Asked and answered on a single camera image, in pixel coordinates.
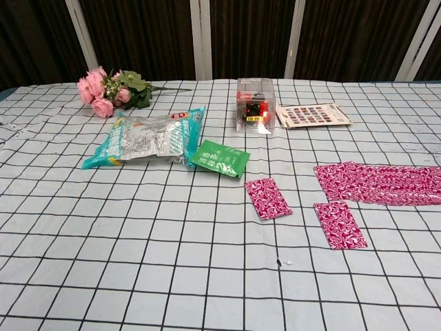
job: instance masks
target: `table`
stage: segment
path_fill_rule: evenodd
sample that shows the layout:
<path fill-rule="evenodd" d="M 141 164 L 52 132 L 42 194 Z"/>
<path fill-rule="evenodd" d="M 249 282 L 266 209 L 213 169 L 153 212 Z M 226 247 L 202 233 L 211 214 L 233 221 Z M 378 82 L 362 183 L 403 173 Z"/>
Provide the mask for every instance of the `table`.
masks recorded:
<path fill-rule="evenodd" d="M 207 105 L 202 140 L 251 153 L 241 179 L 161 161 L 81 170 L 115 117 L 73 83 L 0 102 L 0 330 L 439 330 L 441 206 L 350 202 L 369 247 L 329 249 L 313 166 L 441 165 L 441 85 L 274 80 L 349 127 L 236 134 L 235 80 L 156 82 L 157 116 Z M 294 213 L 261 221 L 271 176 Z M 277 258 L 281 261 L 278 267 Z"/>

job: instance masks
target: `pink rose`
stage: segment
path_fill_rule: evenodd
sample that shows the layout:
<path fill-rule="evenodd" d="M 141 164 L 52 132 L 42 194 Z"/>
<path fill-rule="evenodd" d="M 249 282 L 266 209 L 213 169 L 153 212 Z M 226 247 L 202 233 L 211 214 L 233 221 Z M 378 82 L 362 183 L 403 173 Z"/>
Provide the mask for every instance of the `pink rose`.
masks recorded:
<path fill-rule="evenodd" d="M 95 99 L 92 102 L 92 108 L 95 114 L 105 119 L 113 115 L 112 102 L 107 99 Z"/>
<path fill-rule="evenodd" d="M 103 98 L 104 97 L 104 83 L 103 83 L 103 76 L 98 70 L 93 70 L 88 73 L 88 76 L 86 77 L 90 92 L 96 97 L 96 98 Z"/>
<path fill-rule="evenodd" d="M 123 103 L 129 102 L 130 97 L 130 91 L 125 86 L 121 86 L 116 94 L 116 99 L 122 101 Z"/>
<path fill-rule="evenodd" d="M 89 82 L 85 78 L 80 78 L 80 81 L 76 84 L 76 86 L 78 87 L 78 93 L 80 94 L 81 100 L 90 105 L 94 99 L 94 95 L 90 90 Z"/>

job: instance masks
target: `green packet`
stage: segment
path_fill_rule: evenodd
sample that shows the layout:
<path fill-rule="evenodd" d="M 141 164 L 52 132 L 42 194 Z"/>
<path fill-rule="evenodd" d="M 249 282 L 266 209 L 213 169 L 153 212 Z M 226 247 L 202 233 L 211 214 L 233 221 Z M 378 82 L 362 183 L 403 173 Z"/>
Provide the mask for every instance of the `green packet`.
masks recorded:
<path fill-rule="evenodd" d="M 227 176 L 241 177 L 248 159 L 249 153 L 204 140 L 190 161 Z"/>

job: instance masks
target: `pink and white patterned card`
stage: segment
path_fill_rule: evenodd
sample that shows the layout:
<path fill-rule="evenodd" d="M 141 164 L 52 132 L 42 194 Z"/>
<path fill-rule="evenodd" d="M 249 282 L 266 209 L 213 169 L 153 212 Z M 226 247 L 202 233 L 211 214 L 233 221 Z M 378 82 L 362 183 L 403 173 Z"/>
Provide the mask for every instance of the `pink and white patterned card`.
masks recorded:
<path fill-rule="evenodd" d="M 440 167 L 398 167 L 354 162 L 314 168 L 329 200 L 385 205 L 441 204 Z"/>
<path fill-rule="evenodd" d="M 291 208 L 288 207 L 272 178 L 247 181 L 244 186 L 261 219 L 292 214 Z"/>
<path fill-rule="evenodd" d="M 363 233 L 345 202 L 315 203 L 314 208 L 333 250 L 367 247 Z"/>

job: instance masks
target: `black curtain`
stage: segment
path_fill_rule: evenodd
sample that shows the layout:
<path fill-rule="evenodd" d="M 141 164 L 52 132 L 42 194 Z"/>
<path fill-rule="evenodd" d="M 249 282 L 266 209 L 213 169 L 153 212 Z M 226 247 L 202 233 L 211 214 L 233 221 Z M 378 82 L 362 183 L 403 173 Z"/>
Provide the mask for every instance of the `black curtain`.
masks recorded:
<path fill-rule="evenodd" d="M 295 79 L 393 81 L 429 0 L 309 0 Z"/>
<path fill-rule="evenodd" d="M 415 77 L 416 81 L 441 80 L 441 29 L 435 36 L 429 51 L 426 54 L 420 69 Z"/>
<path fill-rule="evenodd" d="M 188 0 L 80 0 L 99 63 L 147 80 L 195 79 Z"/>
<path fill-rule="evenodd" d="M 87 70 L 64 0 L 1 0 L 0 48 L 0 90 L 76 81 Z"/>
<path fill-rule="evenodd" d="M 213 78 L 282 78 L 294 4 L 210 0 Z"/>

